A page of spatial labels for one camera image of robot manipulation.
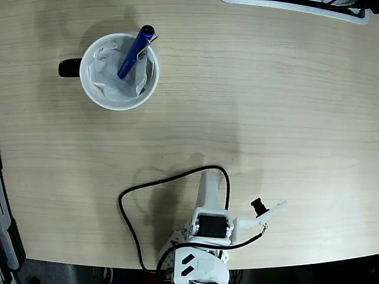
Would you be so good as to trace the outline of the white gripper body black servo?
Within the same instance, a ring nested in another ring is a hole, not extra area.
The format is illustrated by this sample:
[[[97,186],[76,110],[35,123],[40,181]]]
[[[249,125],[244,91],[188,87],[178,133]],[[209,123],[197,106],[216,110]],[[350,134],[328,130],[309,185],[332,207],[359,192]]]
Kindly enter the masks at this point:
[[[233,229],[228,210],[196,208],[185,224],[184,241],[229,246]]]

